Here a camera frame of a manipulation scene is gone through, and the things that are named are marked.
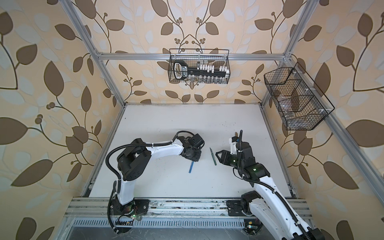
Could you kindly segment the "blue pen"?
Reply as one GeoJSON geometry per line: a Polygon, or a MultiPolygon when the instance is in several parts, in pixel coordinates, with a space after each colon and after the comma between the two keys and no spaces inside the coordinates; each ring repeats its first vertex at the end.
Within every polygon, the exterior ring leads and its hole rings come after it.
{"type": "Polygon", "coordinates": [[[189,168],[189,174],[192,172],[193,166],[194,166],[194,162],[192,161],[191,165],[190,165],[190,168],[189,168]]]}

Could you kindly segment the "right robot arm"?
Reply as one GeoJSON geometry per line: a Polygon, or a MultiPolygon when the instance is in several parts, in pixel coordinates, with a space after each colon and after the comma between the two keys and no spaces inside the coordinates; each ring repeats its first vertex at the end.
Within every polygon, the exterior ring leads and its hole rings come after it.
{"type": "Polygon", "coordinates": [[[256,162],[252,147],[243,141],[243,132],[230,139],[230,151],[216,153],[219,162],[230,166],[237,178],[253,190],[241,196],[243,215],[255,216],[276,240],[323,240],[318,228],[311,228],[281,194],[267,168],[256,162]]]}

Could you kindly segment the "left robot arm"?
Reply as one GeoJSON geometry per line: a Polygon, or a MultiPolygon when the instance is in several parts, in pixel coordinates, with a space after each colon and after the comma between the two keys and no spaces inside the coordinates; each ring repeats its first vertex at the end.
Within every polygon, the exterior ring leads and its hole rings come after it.
{"type": "Polygon", "coordinates": [[[106,158],[107,168],[116,175],[107,207],[107,218],[115,234],[126,233],[129,230],[118,227],[121,217],[134,220],[139,207],[134,200],[136,180],[144,173],[151,159],[169,156],[198,162],[205,141],[198,134],[189,131],[179,131],[172,140],[161,143],[146,143],[141,138],[130,144],[119,146],[111,150],[106,158]]]}

